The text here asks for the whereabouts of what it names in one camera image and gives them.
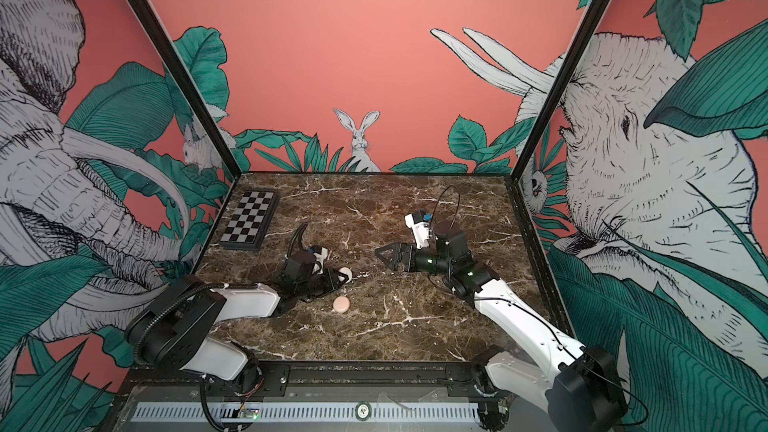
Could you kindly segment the white round charging case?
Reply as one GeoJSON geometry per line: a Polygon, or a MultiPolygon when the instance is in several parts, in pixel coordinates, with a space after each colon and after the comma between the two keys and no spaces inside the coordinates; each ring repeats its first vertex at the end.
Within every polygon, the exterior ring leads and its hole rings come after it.
{"type": "Polygon", "coordinates": [[[339,274],[340,281],[343,284],[346,284],[352,280],[353,273],[350,268],[348,267],[341,267],[338,269],[337,273],[339,274]]]}

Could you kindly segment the pink earbuds charging case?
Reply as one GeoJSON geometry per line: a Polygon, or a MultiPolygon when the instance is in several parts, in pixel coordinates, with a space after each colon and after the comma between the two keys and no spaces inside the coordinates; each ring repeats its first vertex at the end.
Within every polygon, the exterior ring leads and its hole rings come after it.
{"type": "Polygon", "coordinates": [[[348,297],[339,296],[333,301],[332,306],[336,313],[344,314],[350,309],[351,302],[348,297]]]}

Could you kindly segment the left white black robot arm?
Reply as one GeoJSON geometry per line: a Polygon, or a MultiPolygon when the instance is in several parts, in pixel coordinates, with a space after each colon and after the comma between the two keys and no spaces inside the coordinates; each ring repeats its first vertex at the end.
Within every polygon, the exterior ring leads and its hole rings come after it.
{"type": "Polygon", "coordinates": [[[247,349],[214,339],[216,324],[277,317],[298,302],[339,290],[353,277],[349,268],[326,263],[327,248],[303,244],[307,227],[304,222],[295,230],[283,263],[267,282],[207,283],[187,275],[165,288],[124,332],[134,363],[225,381],[242,376],[256,361],[247,349]]]}

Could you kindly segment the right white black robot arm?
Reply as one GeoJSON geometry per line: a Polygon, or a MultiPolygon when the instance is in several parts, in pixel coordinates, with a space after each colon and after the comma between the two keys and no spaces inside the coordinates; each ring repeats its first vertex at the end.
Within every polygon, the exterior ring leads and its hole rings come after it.
{"type": "Polygon", "coordinates": [[[546,412],[559,431],[609,431],[628,411],[616,361],[545,320],[490,266],[477,261],[466,233],[420,222],[414,242],[395,242],[375,255],[393,271],[441,277],[450,293],[500,327],[528,356],[494,346],[471,363],[471,387],[487,399],[522,398],[546,412]]]}

